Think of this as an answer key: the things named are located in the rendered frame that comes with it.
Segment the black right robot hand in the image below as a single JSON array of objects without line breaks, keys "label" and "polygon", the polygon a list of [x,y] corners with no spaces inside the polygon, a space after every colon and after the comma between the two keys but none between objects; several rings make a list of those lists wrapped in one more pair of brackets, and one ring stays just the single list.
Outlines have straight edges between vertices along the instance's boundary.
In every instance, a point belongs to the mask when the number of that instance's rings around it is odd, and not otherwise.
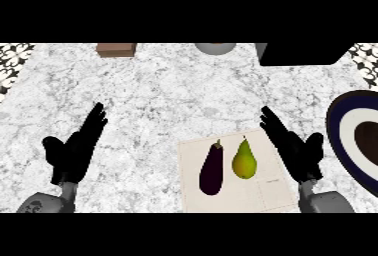
[{"label": "black right robot hand", "polygon": [[320,162],[324,159],[324,135],[315,132],[303,140],[295,131],[290,131],[268,106],[262,108],[262,122],[267,135],[278,150],[284,165],[293,179],[299,183],[324,178]]}]

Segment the black appliance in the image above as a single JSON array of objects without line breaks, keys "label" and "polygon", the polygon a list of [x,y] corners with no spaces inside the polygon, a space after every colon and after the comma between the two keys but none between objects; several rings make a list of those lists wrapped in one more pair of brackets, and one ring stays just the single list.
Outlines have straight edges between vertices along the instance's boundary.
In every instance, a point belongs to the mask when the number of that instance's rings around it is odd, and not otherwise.
[{"label": "black appliance", "polygon": [[258,43],[256,50],[262,66],[333,65],[354,43]]}]

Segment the dark purple eggplant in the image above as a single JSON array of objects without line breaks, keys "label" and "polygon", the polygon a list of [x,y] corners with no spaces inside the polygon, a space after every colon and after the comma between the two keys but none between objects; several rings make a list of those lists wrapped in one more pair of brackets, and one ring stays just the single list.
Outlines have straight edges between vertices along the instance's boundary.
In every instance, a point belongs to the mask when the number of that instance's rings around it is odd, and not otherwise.
[{"label": "dark purple eggplant", "polygon": [[206,162],[200,173],[200,189],[207,195],[221,192],[224,184],[224,146],[221,141],[210,147]]}]

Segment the navy and white plate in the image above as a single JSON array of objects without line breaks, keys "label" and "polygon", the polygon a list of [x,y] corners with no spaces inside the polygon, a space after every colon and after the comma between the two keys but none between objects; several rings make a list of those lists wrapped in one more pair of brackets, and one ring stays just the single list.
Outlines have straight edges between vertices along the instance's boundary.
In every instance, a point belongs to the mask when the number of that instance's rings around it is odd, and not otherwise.
[{"label": "navy and white plate", "polygon": [[349,174],[378,197],[378,92],[357,90],[336,98],[327,112],[327,133]]}]

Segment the beige placemat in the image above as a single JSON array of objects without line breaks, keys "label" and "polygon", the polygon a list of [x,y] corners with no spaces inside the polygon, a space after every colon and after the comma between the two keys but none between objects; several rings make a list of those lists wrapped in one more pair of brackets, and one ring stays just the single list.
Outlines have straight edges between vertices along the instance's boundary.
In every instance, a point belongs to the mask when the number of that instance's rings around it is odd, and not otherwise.
[{"label": "beige placemat", "polygon": [[[244,140],[258,160],[258,172],[250,179],[241,179],[233,170]],[[200,189],[200,172],[216,141],[224,146],[224,185],[221,192],[210,196]],[[182,141],[179,167],[185,212],[286,212],[298,207],[290,175],[264,129]]]}]

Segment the grey round bowl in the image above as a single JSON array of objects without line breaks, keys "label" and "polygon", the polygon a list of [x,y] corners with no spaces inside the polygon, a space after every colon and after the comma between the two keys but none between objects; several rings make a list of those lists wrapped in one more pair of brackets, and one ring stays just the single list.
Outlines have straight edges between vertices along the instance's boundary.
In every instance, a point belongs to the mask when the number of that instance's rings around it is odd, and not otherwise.
[{"label": "grey round bowl", "polygon": [[228,54],[237,44],[235,43],[197,43],[199,50],[209,55],[224,55]]}]

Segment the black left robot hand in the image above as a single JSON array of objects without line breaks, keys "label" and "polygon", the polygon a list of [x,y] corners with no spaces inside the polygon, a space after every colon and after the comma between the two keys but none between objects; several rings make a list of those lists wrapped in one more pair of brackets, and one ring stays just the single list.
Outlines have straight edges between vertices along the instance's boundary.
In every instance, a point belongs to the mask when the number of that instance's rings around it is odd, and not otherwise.
[{"label": "black left robot hand", "polygon": [[104,104],[97,103],[82,128],[72,134],[67,142],[48,136],[42,140],[46,151],[46,161],[54,167],[51,183],[79,184],[86,176],[95,147],[103,135],[109,119]]}]

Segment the yellow-green pear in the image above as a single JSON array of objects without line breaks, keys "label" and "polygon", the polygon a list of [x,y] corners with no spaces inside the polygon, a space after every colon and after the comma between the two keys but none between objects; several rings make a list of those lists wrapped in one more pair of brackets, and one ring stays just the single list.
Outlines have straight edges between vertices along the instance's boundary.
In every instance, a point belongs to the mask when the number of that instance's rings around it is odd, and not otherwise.
[{"label": "yellow-green pear", "polygon": [[249,140],[244,139],[233,160],[233,170],[241,179],[250,179],[256,175],[258,160],[252,151]]}]

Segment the brown wooden block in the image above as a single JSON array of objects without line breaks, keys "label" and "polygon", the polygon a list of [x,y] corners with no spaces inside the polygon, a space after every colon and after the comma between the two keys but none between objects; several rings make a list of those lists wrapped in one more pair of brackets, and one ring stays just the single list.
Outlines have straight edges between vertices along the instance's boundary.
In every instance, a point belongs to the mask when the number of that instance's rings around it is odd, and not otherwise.
[{"label": "brown wooden block", "polygon": [[100,43],[97,52],[103,57],[134,57],[137,43]]}]

